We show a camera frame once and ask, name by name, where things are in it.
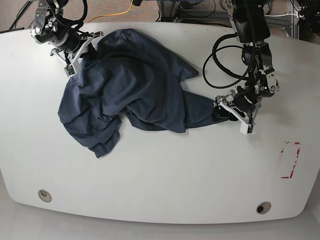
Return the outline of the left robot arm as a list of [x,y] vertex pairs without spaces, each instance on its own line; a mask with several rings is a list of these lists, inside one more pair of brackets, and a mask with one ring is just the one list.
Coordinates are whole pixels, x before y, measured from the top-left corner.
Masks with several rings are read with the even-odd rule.
[[[265,41],[271,35],[263,10],[267,3],[266,0],[227,0],[227,14],[234,33],[220,37],[212,48],[215,64],[236,79],[229,87],[237,86],[226,96],[218,97],[215,105],[219,111],[243,120],[249,127],[254,126],[262,99],[272,97],[279,90],[272,53]],[[217,57],[220,43],[231,38],[236,38],[243,44],[241,59],[247,67],[243,75],[231,72]],[[245,82],[244,87],[238,86],[241,81]]]

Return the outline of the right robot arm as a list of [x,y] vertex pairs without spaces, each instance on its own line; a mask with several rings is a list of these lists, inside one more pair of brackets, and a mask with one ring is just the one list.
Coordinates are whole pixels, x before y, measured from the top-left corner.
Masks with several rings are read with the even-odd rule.
[[103,33],[80,30],[88,14],[86,0],[82,2],[82,16],[77,20],[64,18],[64,7],[67,3],[67,0],[40,0],[31,36],[38,44],[52,45],[50,55],[60,58],[68,67],[76,64],[78,59],[94,59],[97,53],[92,40],[101,37]]

